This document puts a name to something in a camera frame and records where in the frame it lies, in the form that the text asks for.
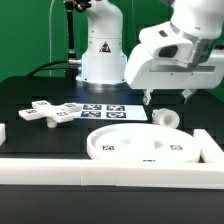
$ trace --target white cylinder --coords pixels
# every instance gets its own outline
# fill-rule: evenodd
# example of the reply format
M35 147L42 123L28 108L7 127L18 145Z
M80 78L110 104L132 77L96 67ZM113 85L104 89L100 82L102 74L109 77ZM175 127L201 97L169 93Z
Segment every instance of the white cylinder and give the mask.
M171 21L179 30L195 37L217 39L224 22L223 0L176 0Z
M152 120L154 124L177 128L180 118L175 111L168 109L153 110Z

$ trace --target robot logo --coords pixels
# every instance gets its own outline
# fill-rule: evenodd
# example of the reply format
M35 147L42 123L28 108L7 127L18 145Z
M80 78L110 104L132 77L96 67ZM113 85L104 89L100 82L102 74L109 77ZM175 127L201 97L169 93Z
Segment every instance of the robot logo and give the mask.
M109 47L107 41L105 41L105 43L103 44L102 48L100 49L100 52L111 53L111 50L110 50L110 47Z

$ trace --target white plastic part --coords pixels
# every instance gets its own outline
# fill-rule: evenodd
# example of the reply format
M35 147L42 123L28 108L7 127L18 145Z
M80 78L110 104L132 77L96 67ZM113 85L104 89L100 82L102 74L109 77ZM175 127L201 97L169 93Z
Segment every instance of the white plastic part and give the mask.
M91 1L88 12L88 49L77 80L93 84L125 82L127 57L122 52L121 11L108 0Z
M195 130L194 138L202 146L201 157L206 163L219 163L224 165L224 153L222 149L205 130Z
M0 145L5 141L5 124L0 124Z
M152 120L154 124L169 128L177 128L180 123L179 115L168 109L153 110Z
M150 124L110 125L87 138L87 152L93 160L190 163L199 161L200 151L192 136Z
M57 123L74 120L74 112L82 110L81 104L65 103L59 106L53 106L49 102L35 101L32 102L33 109L20 110L19 115L27 121L47 117L47 126L49 128L57 127Z
M223 0L176 0L173 4L172 23L192 36L217 39L224 21Z
M0 159L0 184L224 189L221 164Z
M80 160L0 159L0 184L80 185Z

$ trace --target small white object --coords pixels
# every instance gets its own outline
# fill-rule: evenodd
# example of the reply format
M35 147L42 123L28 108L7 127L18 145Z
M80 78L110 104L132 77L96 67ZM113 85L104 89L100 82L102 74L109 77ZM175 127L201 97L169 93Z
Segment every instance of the small white object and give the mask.
M198 162L200 151L192 136L150 124L110 125L95 130L87 138L87 152L93 160Z
M5 141L5 124L0 124L0 145Z
M193 136L202 146L201 157L204 162L224 164L224 153L208 132L196 129Z
M76 103L65 103L59 106L53 106L49 102L32 102L33 109L21 110L19 115L27 121L47 117L47 126L49 128L57 127L57 123L72 121L74 112L80 112L82 105Z
M52 117L47 117L47 127L48 128L56 128L57 127L57 121L55 121Z
M170 128L177 128L180 123L179 115L168 109L153 110L152 119L154 124Z

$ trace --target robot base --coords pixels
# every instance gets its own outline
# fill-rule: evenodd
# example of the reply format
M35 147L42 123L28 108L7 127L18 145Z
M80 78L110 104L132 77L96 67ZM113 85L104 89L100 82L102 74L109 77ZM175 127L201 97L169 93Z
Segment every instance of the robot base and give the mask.
M101 84L101 83L91 83L91 82L76 79L76 85L78 87L92 89L96 91L116 91L121 89L130 89L129 85L125 81L122 83L117 83L117 84Z

